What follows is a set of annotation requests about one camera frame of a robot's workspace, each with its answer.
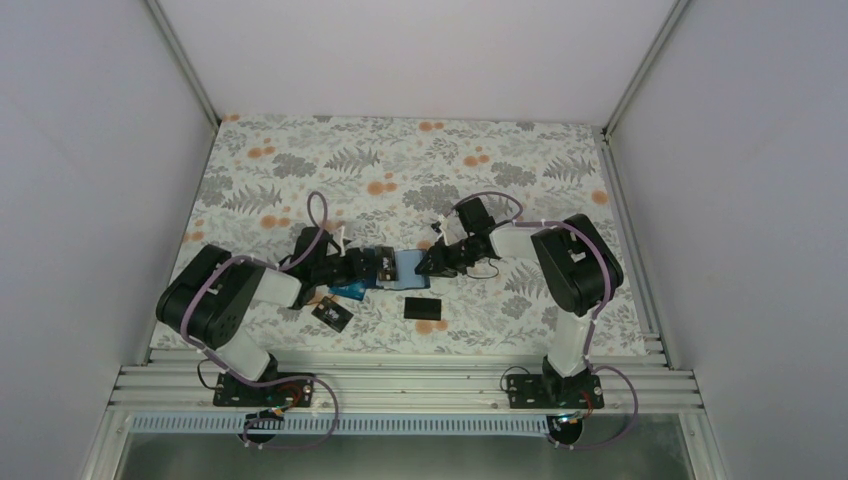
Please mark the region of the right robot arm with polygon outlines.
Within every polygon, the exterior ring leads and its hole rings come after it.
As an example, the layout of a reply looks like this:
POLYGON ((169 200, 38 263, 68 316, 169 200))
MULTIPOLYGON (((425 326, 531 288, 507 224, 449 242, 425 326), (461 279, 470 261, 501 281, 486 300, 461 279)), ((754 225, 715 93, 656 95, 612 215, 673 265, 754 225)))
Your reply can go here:
POLYGON ((588 355, 597 319, 623 284, 623 269, 586 215, 521 221, 519 207, 511 219, 497 222, 482 202, 485 196, 514 200, 486 191, 453 205, 449 211, 457 214, 467 237, 453 244, 438 238, 415 272, 452 278, 483 259, 536 262, 558 307, 554 340, 543 358, 541 391, 549 404, 565 407, 592 375, 588 355))

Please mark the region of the blue card holder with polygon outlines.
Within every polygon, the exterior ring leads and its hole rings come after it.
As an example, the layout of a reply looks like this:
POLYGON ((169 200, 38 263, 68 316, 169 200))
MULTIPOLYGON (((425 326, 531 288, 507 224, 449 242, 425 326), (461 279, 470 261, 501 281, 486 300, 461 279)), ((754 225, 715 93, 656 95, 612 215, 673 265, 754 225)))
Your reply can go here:
POLYGON ((424 254, 423 250, 418 249, 396 251, 397 279, 391 281, 377 280, 375 288, 390 291, 429 289, 431 286, 429 277, 415 272, 415 268, 423 260, 424 254))

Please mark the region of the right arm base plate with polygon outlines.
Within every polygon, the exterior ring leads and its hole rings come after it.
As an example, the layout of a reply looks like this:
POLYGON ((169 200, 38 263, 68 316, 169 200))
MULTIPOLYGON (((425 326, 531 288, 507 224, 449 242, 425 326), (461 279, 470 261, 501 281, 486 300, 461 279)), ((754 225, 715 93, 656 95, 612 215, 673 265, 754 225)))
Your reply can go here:
POLYGON ((603 409, 605 399, 597 375, 572 377, 563 382, 541 374, 509 374, 505 389, 511 409, 603 409))

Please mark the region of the black card with white logo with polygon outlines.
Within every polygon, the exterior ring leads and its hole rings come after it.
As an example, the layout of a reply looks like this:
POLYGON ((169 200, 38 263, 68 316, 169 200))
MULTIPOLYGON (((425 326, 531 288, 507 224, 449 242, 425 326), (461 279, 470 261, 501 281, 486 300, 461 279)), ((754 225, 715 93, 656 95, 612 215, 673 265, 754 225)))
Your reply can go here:
POLYGON ((381 282, 397 280, 396 254, 392 247, 376 246, 375 256, 378 263, 377 279, 381 282))

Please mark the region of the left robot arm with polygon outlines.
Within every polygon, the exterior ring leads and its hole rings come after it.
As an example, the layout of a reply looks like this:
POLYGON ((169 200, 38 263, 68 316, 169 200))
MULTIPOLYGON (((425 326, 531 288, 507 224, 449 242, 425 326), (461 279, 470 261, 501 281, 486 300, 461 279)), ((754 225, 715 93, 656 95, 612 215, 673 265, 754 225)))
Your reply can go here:
POLYGON ((375 250, 351 248, 321 227, 301 231, 294 252, 277 264, 206 245, 161 294, 158 322, 236 380, 255 405, 270 402, 280 378, 274 356, 244 327, 254 302, 302 309, 320 287, 343 287, 376 275, 375 250))

